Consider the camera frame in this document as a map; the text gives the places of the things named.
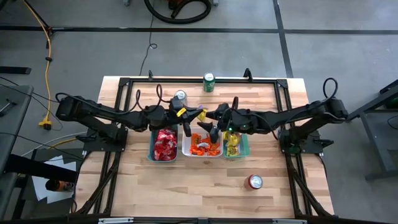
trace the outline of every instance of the soda can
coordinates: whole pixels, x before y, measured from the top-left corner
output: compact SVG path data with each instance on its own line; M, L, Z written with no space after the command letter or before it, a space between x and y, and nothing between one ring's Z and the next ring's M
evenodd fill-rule
M45 188L54 192L72 192L75 189L75 184L60 180L48 180L45 183Z
M259 175L250 175L244 180L243 185L247 190L258 190L262 187L262 178Z
M184 106L187 105L187 93L185 93L183 90L176 91L174 96L177 96Z
M203 90L210 93L214 90L214 84L216 83L216 77L212 73L206 73L203 76Z

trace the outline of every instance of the black hose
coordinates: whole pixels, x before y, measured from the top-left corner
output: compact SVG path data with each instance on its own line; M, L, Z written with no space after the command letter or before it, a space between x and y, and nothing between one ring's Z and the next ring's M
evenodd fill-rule
M188 18L188 19L175 19L175 17L178 15L178 13L180 12L180 10L188 3L191 3L193 1L199 1L202 2L203 4L206 5L206 10L195 17L192 18ZM157 11L155 11L155 9L152 7L152 5L150 4L149 0L144 0L145 5L147 6L149 12L154 15L156 18L158 18L159 20L169 23L169 24L191 24L194 22L198 22L202 19L204 19L211 11L211 3L209 2L209 0L183 0L182 2L180 2L180 4L177 5L177 7L174 9L171 18L165 17L160 15Z

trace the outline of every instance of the wooden tabletop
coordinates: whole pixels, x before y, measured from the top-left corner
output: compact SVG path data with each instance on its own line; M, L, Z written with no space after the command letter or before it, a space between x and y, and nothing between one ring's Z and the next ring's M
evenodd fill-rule
M99 103L114 106L119 78L104 77ZM307 104L303 79L287 80L293 108ZM220 103L231 104L233 97L238 96L239 108L276 111L272 85L216 83L212 93L205 93L200 83L162 83L162 87L163 98L167 100L177 90L184 90L188 96L188 106L203 105L209 110L215 110ZM155 88L155 83L134 83L132 94L135 96L137 89L140 89L140 104L154 105L158 100ZM130 105L134 103L135 97L132 97ZM194 120L192 126L197 126L196 122ZM149 130L143 133L129 130L126 150L119 166L112 216L294 217L285 157L271 134L249 135L251 153L245 158L189 158L181 153L179 146L177 158L171 163L155 163L147 159L149 139ZM103 152L93 152L81 168L76 189L79 208L98 185L103 157ZM325 210L333 213L322 163L315 155L303 154L302 157L308 188ZM243 180L251 174L262 177L264 185L261 189L247 191L243 188ZM106 203L107 192L108 188L105 189L101 210ZM300 208L304 212L302 193L299 190L298 196Z

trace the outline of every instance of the orange object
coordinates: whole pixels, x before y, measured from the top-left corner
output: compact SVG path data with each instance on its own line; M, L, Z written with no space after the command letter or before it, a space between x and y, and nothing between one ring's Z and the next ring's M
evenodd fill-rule
M207 143L207 147L198 147L198 144L204 142ZM211 143L209 135L207 135L205 139L201 139L199 134L194 133L191 136L191 148L189 149L189 152L196 156L204 156L206 152L208 156L217 156L220 153L220 150L218 150L219 147L219 142L216 144Z
M201 137L199 134L193 133L191 136L191 146L196 146L197 144L201 143Z

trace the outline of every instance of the yellow snack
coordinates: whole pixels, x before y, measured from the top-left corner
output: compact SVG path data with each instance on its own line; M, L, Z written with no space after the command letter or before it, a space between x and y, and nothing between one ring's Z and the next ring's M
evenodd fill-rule
M229 132L228 132L228 131L223 132L223 140L224 140L224 141L227 141L227 140L228 140L228 135L229 135Z
M239 144L239 136L237 134L230 134L228 136L228 142L226 143L227 147L237 146Z
M197 118L201 121L201 122L205 122L206 119L206 109L203 109L203 111L197 116Z
M236 146L228 147L226 150L226 155L227 156L238 156L239 155L238 147L236 147Z

